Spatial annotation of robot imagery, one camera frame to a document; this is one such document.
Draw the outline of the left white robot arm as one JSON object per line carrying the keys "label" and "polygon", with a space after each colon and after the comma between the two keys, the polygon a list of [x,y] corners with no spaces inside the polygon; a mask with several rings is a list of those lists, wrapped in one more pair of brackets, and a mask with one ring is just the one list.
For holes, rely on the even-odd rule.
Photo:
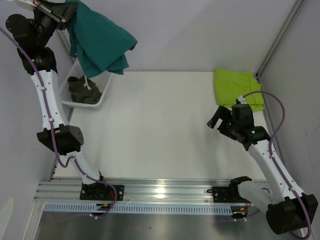
{"label": "left white robot arm", "polygon": [[58,70],[54,52],[47,43],[55,30],[65,30],[76,14],[77,3],[46,0],[17,0],[19,7],[33,12],[33,18],[10,15],[2,33],[17,47],[23,68],[35,86],[42,113],[43,130],[37,139],[56,155],[61,167],[73,164],[82,179],[82,193],[97,200],[108,196],[109,188],[101,172],[88,160],[83,150],[81,129],[69,124],[58,92]]}

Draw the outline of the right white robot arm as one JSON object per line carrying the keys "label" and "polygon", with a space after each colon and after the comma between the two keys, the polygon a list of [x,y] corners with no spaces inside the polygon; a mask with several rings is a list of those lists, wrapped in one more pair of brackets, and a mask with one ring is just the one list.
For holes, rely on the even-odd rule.
{"label": "right white robot arm", "polygon": [[207,126],[214,128],[218,120],[220,134],[239,142],[261,169],[269,189],[259,187],[250,177],[230,181],[226,191],[210,189],[216,203],[252,203],[265,214],[271,230],[281,235],[306,228],[311,233],[318,201],[306,194],[294,181],[278,154],[270,146],[271,137],[263,126],[256,126],[248,104],[235,104],[231,109],[219,106]]}

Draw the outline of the teal green shorts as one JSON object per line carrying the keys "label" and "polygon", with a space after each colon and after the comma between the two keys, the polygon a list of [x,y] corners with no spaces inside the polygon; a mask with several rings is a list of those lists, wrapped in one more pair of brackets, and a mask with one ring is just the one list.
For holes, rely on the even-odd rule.
{"label": "teal green shorts", "polygon": [[123,75],[124,69],[129,67],[125,53],[135,48],[136,38],[80,0],[65,2],[77,4],[67,31],[70,55],[78,59],[84,74],[88,78],[105,71]]}

